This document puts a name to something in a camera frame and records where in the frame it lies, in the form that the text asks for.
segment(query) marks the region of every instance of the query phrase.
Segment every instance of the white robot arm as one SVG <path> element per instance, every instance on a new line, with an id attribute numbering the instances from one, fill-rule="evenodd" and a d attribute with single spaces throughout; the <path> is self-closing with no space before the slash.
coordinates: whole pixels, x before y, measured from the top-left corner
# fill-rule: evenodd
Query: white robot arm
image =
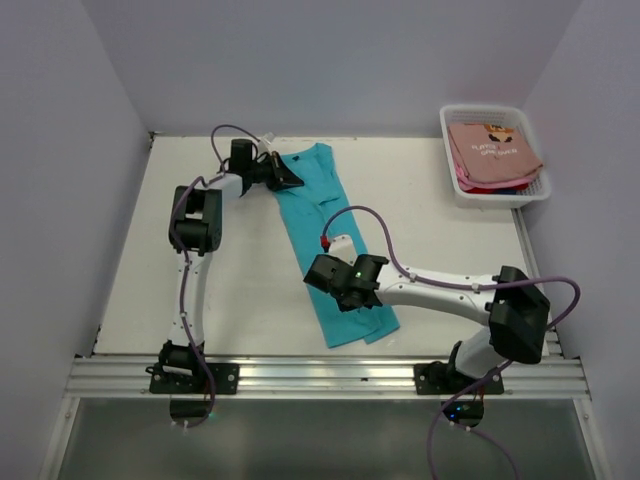
<path id="1" fill-rule="evenodd" d="M 264 183 L 274 191 L 304 185 L 284 165 L 278 152 L 269 149 L 269 140 L 270 137 L 265 136 L 258 143 L 256 157 L 253 142 L 233 140 L 222 178 L 206 189 L 180 186 L 175 190 L 169 241 L 176 250 L 178 262 L 176 303 L 169 337 L 158 355 L 158 362 L 146 369 L 152 375 L 151 393 L 203 391 L 207 379 L 202 360 L 202 308 L 208 269 L 222 239 L 223 203 L 241 197 L 256 183 Z M 189 268 L 185 275 L 187 261 Z"/>
<path id="2" fill-rule="evenodd" d="M 527 279 L 519 269 L 502 267 L 498 275 L 476 276 L 405 265 L 400 271 L 385 257 L 356 257 L 347 235 L 333 239 L 325 250 L 327 254 L 316 257 L 304 281 L 329 293 L 341 311 L 409 305 L 459 315 L 483 326 L 473 337 L 454 346 L 448 365 L 434 362 L 433 371 L 429 372 L 433 382 L 445 387 L 449 383 L 450 389 L 457 391 L 507 360 L 540 362 L 549 315 L 549 301 L 542 292 L 533 285 L 478 288 Z M 437 287 L 416 281 L 420 278 L 470 288 Z"/>

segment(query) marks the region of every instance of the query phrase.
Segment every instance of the white work surface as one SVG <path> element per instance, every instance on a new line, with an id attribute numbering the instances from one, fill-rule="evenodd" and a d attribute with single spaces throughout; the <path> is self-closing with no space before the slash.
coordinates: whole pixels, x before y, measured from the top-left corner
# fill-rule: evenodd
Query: white work surface
<path id="1" fill-rule="evenodd" d="M 406 265 L 459 274 L 498 273 L 503 264 L 525 269 L 511 211 L 454 206 L 442 139 L 282 138 L 274 146 L 286 154 L 315 142 L 333 148 L 350 204 L 385 218 Z M 230 138 L 218 144 L 227 155 Z M 177 262 L 167 233 L 174 190 L 217 169 L 208 138 L 156 138 L 95 353 L 160 351 L 176 301 Z M 369 252 L 388 256 L 378 223 L 364 212 L 355 216 Z M 394 333 L 328 349 L 302 277 L 273 194 L 254 186 L 229 202 L 208 276 L 206 353 L 448 355 L 480 328 L 449 314 L 395 307 Z"/>

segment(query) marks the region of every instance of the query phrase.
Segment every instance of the plastic basket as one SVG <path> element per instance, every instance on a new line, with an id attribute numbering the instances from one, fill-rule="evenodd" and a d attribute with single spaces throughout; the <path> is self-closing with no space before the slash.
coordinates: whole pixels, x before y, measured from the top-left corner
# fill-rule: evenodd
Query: plastic basket
<path id="1" fill-rule="evenodd" d="M 522 190 L 516 195 L 483 195 L 463 191 L 456 178 L 447 131 L 447 126 L 452 123 L 490 123 L 501 127 L 515 128 L 524 136 L 538 158 L 542 159 L 542 151 L 527 117 L 517 108 L 496 105 L 446 105 L 442 107 L 440 109 L 440 124 L 457 206 L 462 208 L 520 208 L 529 202 L 549 198 L 551 185 L 545 168 L 526 190 Z"/>

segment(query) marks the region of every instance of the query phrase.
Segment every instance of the white connector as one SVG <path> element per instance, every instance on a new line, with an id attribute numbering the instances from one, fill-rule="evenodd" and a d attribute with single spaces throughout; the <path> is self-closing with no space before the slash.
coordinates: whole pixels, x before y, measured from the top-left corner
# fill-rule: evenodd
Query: white connector
<path id="1" fill-rule="evenodd" d="M 343 262 L 353 265 L 358 258 L 358 253 L 349 235 L 338 235 L 331 239 L 329 255 L 339 258 Z"/>
<path id="2" fill-rule="evenodd" d="M 267 155 L 271 153 L 271 144 L 275 138 L 276 135 L 273 132 L 266 133 L 260 137 L 260 140 L 258 141 L 258 158 L 260 158 L 263 153 L 266 153 Z"/>

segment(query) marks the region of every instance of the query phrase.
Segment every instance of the gray wall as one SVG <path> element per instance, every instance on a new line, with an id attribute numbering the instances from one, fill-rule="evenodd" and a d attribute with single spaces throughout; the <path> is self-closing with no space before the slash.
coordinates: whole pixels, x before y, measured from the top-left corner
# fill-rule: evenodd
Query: gray wall
<path id="1" fill-rule="evenodd" d="M 38 473 L 87 351 L 146 133 L 77 0 L 0 7 L 0 469 Z"/>
<path id="2" fill-rule="evenodd" d="M 83 0 L 145 124 L 437 134 L 452 101 L 522 105 L 579 0 Z"/>
<path id="3" fill-rule="evenodd" d="M 548 153 L 553 194 L 526 211 L 544 273 L 584 289 L 560 329 L 584 362 L 619 478 L 637 478 L 640 411 L 640 3 L 585 0 L 526 102 Z M 550 289 L 556 309 L 570 293 Z"/>

